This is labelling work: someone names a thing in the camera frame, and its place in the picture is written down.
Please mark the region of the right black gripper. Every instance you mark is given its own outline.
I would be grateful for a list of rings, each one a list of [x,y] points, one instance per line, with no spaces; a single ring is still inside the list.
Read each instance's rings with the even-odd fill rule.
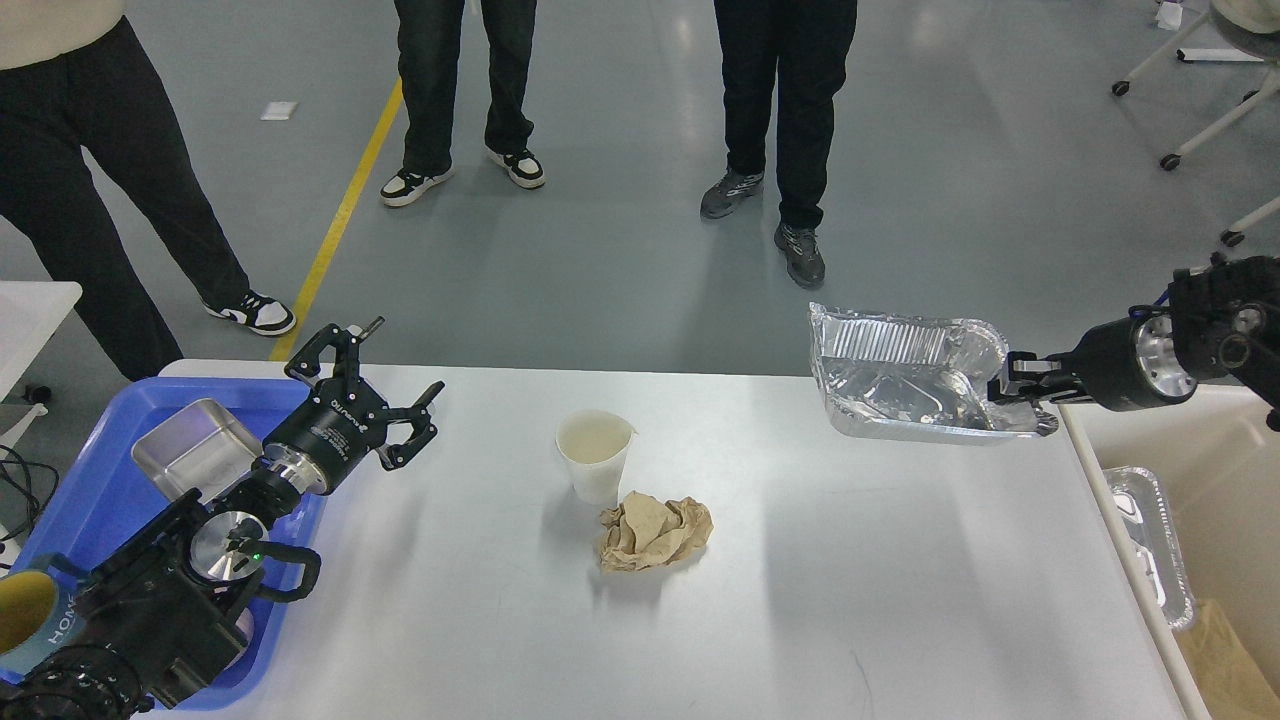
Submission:
[[[1179,363],[1169,314],[1128,316],[1096,325],[1066,354],[1041,356],[1010,351],[1007,377],[987,384],[992,404],[1098,404],[1116,411],[1135,411],[1184,404],[1198,380]]]

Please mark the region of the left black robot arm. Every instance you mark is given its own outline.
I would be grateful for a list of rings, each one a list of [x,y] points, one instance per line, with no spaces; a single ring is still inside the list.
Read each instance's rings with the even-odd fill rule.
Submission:
[[[371,328],[319,331],[285,365],[307,396],[264,439],[201,398],[138,439],[166,507],[90,570],[50,553],[3,580],[5,719],[129,719],[175,707],[250,650],[255,601],[307,598],[323,560],[273,538],[375,454],[406,466],[438,433],[429,386],[393,407],[361,375]]]

